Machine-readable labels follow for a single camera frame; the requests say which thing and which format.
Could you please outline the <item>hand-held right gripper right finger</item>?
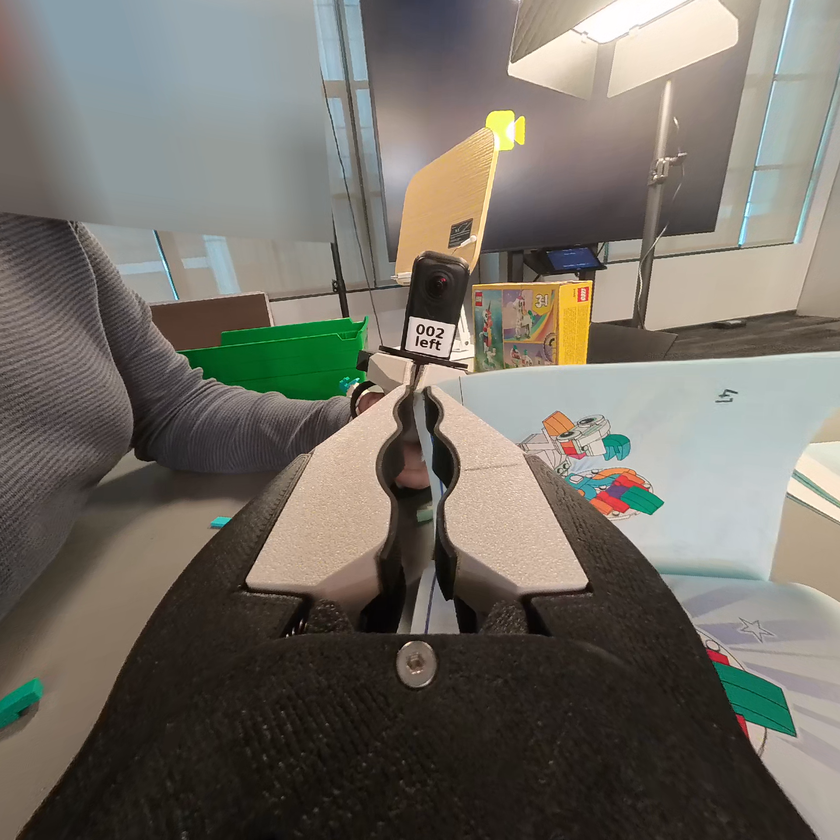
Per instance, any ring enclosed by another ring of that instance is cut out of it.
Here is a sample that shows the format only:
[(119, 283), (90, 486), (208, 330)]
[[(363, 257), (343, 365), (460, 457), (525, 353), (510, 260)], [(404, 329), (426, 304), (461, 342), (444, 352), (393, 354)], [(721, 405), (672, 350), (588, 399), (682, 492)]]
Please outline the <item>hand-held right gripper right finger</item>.
[(529, 599), (589, 581), (519, 446), (440, 386), (423, 391), (433, 469), (437, 581), (446, 599)]

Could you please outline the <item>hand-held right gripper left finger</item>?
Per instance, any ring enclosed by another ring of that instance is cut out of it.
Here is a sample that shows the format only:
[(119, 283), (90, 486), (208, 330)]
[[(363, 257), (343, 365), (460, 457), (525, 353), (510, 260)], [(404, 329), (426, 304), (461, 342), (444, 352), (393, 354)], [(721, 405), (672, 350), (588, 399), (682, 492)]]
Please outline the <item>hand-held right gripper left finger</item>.
[(255, 592), (382, 594), (397, 587), (394, 487), (405, 466), (397, 387), (316, 447), (246, 577)]

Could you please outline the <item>lego instruction booklet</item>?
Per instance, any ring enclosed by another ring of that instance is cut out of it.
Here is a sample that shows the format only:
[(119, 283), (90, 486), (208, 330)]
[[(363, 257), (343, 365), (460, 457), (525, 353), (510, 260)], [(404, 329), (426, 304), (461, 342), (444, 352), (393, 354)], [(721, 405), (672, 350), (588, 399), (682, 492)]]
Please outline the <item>lego instruction booklet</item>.
[(839, 442), (809, 444), (799, 457), (789, 484), (789, 497), (838, 521)]
[(741, 730), (819, 838), (838, 838), (838, 603), (772, 582), (783, 498), (838, 407), (838, 354), (529, 367), (429, 365), (447, 394), (547, 467), (662, 574)]

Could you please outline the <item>person's left forearm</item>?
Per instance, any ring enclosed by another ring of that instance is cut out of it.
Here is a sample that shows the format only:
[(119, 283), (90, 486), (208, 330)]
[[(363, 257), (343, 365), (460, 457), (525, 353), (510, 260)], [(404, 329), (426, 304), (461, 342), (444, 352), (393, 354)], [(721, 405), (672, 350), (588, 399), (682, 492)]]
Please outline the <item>person's left forearm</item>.
[(133, 347), (122, 373), (133, 409), (138, 459), (213, 474), (280, 471), (351, 420), (350, 400), (290, 399), (206, 380), (177, 353), (130, 289)]

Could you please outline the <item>yellow lego box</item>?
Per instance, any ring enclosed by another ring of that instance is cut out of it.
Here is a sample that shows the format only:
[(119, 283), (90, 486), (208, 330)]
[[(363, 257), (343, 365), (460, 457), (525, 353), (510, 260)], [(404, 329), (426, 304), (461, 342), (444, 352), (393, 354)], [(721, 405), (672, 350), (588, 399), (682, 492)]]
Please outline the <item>yellow lego box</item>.
[(472, 287), (474, 371), (586, 364), (593, 281)]

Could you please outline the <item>closed lego instruction booklet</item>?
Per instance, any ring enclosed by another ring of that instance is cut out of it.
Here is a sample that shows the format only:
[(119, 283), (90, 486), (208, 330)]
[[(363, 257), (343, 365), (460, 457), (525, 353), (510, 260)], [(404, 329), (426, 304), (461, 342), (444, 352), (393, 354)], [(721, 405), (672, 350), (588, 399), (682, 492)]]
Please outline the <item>closed lego instruction booklet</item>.
[(839, 442), (809, 444), (799, 457), (789, 484), (789, 497), (838, 521)]

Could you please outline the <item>person's left hand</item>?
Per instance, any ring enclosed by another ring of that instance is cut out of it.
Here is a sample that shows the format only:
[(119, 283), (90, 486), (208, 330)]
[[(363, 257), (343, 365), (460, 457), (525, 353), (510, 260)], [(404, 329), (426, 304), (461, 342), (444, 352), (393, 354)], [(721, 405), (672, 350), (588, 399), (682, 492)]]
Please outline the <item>person's left hand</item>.
[[(366, 391), (356, 403), (356, 413), (361, 415), (377, 404), (384, 394), (377, 391)], [(426, 490), (430, 487), (427, 467), (423, 450), (414, 431), (402, 437), (403, 468), (394, 478), (394, 487), (405, 490)]]

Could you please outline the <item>wooden board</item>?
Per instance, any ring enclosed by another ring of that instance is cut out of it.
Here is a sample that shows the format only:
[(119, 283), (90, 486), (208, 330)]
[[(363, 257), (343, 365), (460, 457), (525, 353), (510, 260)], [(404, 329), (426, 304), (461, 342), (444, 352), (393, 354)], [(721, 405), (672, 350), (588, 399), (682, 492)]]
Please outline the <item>wooden board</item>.
[(410, 284), (413, 263), (426, 251), (479, 262), (495, 181), (499, 139), (483, 128), (427, 164), (404, 198), (394, 281)]

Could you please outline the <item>thin black light stand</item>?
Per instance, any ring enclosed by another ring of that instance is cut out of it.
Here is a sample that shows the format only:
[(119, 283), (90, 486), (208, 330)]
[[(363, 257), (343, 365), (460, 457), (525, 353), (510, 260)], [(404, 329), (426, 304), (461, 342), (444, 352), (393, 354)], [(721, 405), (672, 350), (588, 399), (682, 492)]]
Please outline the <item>thin black light stand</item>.
[(347, 297), (346, 285), (343, 278), (343, 268), (340, 257), (340, 247), (338, 244), (337, 229), (334, 220), (332, 221), (332, 241), (330, 243), (331, 257), (332, 257), (332, 290), (338, 296), (339, 309), (343, 319), (350, 318), (350, 306)]

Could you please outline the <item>small tablet screen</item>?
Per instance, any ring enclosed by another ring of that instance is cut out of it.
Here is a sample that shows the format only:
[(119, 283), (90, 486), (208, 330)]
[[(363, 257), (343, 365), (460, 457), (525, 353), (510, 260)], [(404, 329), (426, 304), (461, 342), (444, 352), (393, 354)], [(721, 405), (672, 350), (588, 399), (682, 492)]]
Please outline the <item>small tablet screen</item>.
[(524, 264), (539, 276), (577, 274), (606, 268), (596, 247), (591, 245), (535, 249), (525, 253), (523, 259)]

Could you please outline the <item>large dark screen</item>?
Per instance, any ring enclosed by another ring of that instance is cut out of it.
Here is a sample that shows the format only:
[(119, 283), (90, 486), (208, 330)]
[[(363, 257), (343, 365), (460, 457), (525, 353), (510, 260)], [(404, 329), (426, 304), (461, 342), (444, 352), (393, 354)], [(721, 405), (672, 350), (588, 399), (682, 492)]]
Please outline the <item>large dark screen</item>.
[[(723, 3), (738, 17), (737, 45), (670, 76), (676, 142), (691, 167), (676, 210), (665, 215), (672, 234), (709, 232), (718, 218), (760, 5)], [(524, 116), (526, 140), (500, 152), (484, 250), (641, 237), (667, 77), (608, 98), (609, 59), (601, 59), (589, 99), (511, 77), (519, 4), (360, 3), (390, 259), (412, 177), (495, 110)]]

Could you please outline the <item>brown cardboard box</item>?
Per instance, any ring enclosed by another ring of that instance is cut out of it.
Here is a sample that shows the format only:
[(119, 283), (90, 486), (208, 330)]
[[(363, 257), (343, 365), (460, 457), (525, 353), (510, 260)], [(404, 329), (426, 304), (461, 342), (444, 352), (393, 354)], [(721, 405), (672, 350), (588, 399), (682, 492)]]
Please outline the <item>brown cardboard box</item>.
[(150, 305), (157, 329), (177, 351), (218, 347), (222, 333), (275, 325), (265, 292)]

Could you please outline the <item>black light stand pole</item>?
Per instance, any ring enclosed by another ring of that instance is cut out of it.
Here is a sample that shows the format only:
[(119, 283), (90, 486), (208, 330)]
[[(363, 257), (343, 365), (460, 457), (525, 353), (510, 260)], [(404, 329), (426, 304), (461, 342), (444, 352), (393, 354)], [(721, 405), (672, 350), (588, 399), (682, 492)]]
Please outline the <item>black light stand pole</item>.
[(668, 77), (659, 100), (654, 138), (654, 156), (647, 177), (644, 228), (633, 302), (632, 324), (636, 329), (641, 330), (646, 329), (645, 323), (655, 259), (655, 248), (659, 238), (664, 235), (664, 229), (659, 226), (659, 221), (664, 202), (665, 185), (671, 169), (676, 166), (681, 166), (682, 161), (686, 158), (686, 153), (668, 153), (670, 131), (674, 125), (674, 97), (674, 82), (671, 77)]

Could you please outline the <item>white softbox panel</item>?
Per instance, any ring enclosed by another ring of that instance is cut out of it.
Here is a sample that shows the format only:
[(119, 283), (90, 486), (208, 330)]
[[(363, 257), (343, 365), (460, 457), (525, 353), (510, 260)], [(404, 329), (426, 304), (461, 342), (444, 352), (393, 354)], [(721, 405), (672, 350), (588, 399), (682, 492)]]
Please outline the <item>white softbox panel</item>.
[(719, 1), (525, 1), (508, 74), (589, 99), (609, 59), (605, 95), (614, 98), (736, 46), (739, 30)]

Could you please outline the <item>person's grey sweater torso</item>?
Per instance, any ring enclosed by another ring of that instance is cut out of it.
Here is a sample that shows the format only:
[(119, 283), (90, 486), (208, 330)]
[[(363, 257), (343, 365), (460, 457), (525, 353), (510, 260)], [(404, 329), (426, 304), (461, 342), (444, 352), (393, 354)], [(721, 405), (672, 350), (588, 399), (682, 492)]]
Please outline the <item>person's grey sweater torso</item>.
[(144, 304), (79, 224), (2, 213), (1, 247), (5, 616), (130, 448), (133, 409), (110, 340)]

